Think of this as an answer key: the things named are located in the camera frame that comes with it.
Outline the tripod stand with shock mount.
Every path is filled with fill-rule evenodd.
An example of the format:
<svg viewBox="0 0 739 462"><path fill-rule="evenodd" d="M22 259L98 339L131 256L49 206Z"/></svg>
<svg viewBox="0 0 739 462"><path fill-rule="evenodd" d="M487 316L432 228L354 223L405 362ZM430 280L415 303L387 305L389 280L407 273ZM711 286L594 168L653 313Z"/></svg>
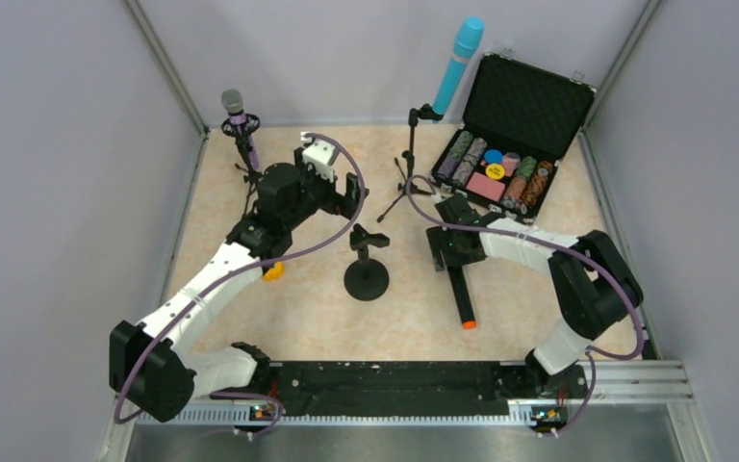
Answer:
<svg viewBox="0 0 739 462"><path fill-rule="evenodd" d="M229 113L228 117L221 124L222 133L234 140L243 162L242 166L236 165L237 169L244 172L243 181L247 185L243 216L248 214L251 207L251 198L256 192L259 180L263 176L260 171L260 162L253 140L253 135L260 128L260 118L244 110Z"/></svg>

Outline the black microphone orange end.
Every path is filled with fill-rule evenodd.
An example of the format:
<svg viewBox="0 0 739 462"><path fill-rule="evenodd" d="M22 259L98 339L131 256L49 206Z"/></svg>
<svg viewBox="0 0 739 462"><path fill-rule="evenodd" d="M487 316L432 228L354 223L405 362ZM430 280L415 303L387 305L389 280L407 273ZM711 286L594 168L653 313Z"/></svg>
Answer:
<svg viewBox="0 0 739 462"><path fill-rule="evenodd" d="M449 267L447 273L462 327L467 330L476 328L476 317L463 269L461 267Z"/></svg>

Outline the black round-base mic stand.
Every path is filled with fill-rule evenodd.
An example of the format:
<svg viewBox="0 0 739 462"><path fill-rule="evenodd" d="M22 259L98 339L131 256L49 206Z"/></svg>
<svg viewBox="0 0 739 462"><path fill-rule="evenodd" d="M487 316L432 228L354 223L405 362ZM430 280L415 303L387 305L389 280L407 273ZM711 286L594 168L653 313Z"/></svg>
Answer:
<svg viewBox="0 0 739 462"><path fill-rule="evenodd" d="M372 301L389 288L390 275L387 268L378 260L370 258L369 247L384 248L390 238L383 233L370 233L356 223L349 233L350 249L357 253L344 273L344 287L348 294L360 301Z"/></svg>

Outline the purple glitter microphone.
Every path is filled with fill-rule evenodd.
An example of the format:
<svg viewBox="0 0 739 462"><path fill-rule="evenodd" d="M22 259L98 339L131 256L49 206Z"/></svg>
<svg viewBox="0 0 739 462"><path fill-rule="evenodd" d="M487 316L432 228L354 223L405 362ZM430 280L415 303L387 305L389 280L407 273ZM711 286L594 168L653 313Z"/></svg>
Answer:
<svg viewBox="0 0 739 462"><path fill-rule="evenodd" d="M227 113L227 118L221 125L222 132L235 141L245 170L254 173L259 168L259 161L252 135L260 127L260 119L244 110L243 97L238 90L225 90L220 101Z"/></svg>

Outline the black tripod clip stand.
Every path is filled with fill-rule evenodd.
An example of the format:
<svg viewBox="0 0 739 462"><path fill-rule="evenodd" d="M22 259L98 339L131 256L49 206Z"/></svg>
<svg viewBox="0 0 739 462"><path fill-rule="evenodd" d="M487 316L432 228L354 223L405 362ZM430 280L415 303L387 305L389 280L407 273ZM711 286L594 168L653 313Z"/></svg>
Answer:
<svg viewBox="0 0 739 462"><path fill-rule="evenodd" d="M408 115L409 139L407 148L401 153L400 158L404 161L405 167L402 167L398 159L394 160L395 166L401 175L402 181L397 185L398 196L390 203L387 209L378 216L377 223L381 223L391 212L395 205L407 195L407 182L415 173L415 137L416 130L422 120L441 121L442 115L434 111L431 105L423 104L418 108L411 108Z"/></svg>

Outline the light blue microphone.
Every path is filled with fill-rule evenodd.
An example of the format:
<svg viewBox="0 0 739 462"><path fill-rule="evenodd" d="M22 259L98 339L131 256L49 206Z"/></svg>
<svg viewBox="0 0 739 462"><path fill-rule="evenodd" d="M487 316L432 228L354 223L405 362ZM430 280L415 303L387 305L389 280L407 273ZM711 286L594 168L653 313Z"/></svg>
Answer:
<svg viewBox="0 0 739 462"><path fill-rule="evenodd" d="M437 120L445 116L468 64L482 41L484 31L485 23L480 17L468 16L455 34L446 69L432 104Z"/></svg>

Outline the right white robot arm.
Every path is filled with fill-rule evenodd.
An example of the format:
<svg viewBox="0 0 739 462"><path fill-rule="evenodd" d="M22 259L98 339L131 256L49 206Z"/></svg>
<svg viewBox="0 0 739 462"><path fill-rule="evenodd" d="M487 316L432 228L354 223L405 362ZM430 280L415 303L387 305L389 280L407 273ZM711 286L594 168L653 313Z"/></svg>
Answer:
<svg viewBox="0 0 739 462"><path fill-rule="evenodd" d="M613 324L638 317L643 290L604 232L556 234L500 214L479 214L462 195L433 196L438 217L430 244L440 269L462 269L487 259L508 260L547 275L561 319L531 349L525 366L546 385L566 372Z"/></svg>

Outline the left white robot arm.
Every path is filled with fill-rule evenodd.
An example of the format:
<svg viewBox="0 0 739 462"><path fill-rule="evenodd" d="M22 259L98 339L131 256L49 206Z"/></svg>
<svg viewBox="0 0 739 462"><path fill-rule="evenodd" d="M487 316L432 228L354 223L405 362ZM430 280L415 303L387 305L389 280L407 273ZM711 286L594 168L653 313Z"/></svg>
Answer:
<svg viewBox="0 0 739 462"><path fill-rule="evenodd" d="M109 383L116 393L115 422L131 401L139 412L164 423L194 398L252 384L266 356L234 343L195 354L192 349L215 318L249 285L280 263L303 256L290 252L293 231L317 212L346 218L333 236L307 248L313 253L336 241L356 222L367 196L358 168L336 190L335 162L352 157L336 141L309 135L291 163L265 169L251 212L234 225L209 262L161 307L137 322L120 322L109 341Z"/></svg>

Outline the yellow and blue toy block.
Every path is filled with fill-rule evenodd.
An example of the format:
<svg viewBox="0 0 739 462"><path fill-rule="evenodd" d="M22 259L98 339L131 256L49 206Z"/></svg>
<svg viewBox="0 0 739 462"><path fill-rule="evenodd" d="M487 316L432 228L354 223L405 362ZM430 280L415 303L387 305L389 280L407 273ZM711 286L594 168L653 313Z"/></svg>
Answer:
<svg viewBox="0 0 739 462"><path fill-rule="evenodd" d="M265 281L274 281L281 278L284 275L285 266L282 262L273 264L271 267L266 268L263 273L262 279Z"/></svg>

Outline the black poker chip case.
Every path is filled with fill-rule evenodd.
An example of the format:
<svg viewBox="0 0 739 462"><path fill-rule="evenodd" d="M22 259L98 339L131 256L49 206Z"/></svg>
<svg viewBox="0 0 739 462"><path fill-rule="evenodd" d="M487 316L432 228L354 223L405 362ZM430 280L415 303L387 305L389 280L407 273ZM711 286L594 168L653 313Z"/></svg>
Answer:
<svg viewBox="0 0 739 462"><path fill-rule="evenodd" d="M580 81L484 54L461 126L431 168L430 180L533 223L596 95Z"/></svg>

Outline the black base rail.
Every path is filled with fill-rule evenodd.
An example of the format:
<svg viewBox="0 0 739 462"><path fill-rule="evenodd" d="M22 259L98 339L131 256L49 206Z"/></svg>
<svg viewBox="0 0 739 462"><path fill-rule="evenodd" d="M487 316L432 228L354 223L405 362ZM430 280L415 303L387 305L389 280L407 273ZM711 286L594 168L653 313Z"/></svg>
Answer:
<svg viewBox="0 0 739 462"><path fill-rule="evenodd" d="M517 426L550 432L589 407L689 403L694 393L677 361L585 361L540 387L514 361L273 362L251 391L262 398L197 398L170 424L286 426Z"/></svg>

